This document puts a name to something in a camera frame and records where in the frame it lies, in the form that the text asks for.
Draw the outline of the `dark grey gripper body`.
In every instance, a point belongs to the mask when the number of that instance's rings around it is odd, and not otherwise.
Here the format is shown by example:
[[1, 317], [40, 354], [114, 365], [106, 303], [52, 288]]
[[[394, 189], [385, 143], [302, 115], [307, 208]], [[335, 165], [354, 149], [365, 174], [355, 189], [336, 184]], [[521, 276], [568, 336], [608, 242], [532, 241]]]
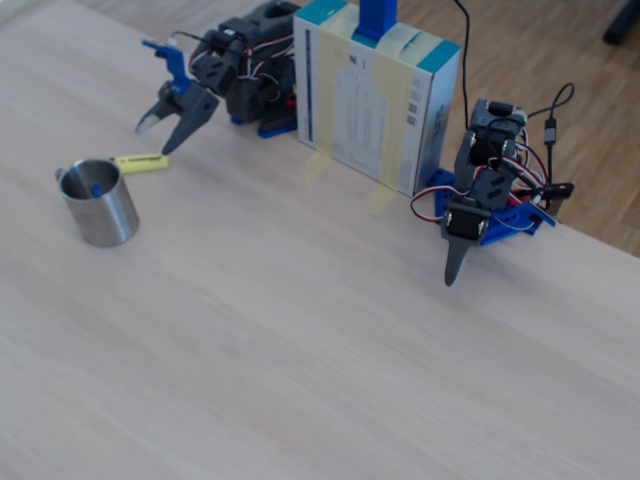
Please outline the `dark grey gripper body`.
[[195, 81], [191, 82], [182, 93], [178, 91], [174, 81], [166, 81], [160, 88], [158, 97], [176, 114], [195, 111], [213, 113], [219, 105], [219, 99]]

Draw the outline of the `idle gripper grey finger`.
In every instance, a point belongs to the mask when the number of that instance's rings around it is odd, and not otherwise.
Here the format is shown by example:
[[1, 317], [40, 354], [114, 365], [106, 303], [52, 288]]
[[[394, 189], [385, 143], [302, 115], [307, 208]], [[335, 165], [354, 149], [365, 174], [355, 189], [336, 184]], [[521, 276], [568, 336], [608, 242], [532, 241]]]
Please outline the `idle gripper grey finger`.
[[449, 238], [444, 281], [448, 287], [456, 282], [468, 250], [474, 243], [464, 238]]

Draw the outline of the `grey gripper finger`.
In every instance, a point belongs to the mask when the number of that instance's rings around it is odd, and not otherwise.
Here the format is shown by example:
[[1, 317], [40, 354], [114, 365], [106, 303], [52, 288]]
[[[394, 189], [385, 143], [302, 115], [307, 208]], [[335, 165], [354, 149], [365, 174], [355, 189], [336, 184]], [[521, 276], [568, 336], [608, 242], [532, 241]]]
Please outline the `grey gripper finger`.
[[160, 99], [142, 116], [135, 128], [135, 133], [142, 135], [152, 126], [173, 114], [174, 105], [166, 99]]
[[197, 109], [183, 111], [182, 116], [162, 147], [162, 155], [170, 155], [180, 147], [193, 133], [205, 125], [214, 113], [213, 105], [204, 105]]

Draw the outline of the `idle arm gripper body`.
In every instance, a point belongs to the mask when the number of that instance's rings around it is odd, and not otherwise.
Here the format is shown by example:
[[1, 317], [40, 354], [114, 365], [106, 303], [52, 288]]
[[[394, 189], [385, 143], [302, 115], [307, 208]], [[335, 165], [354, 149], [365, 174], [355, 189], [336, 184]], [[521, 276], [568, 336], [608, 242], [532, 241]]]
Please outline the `idle arm gripper body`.
[[491, 215], [492, 211], [476, 200], [454, 197], [446, 204], [441, 221], [442, 237], [480, 245], [489, 229]]

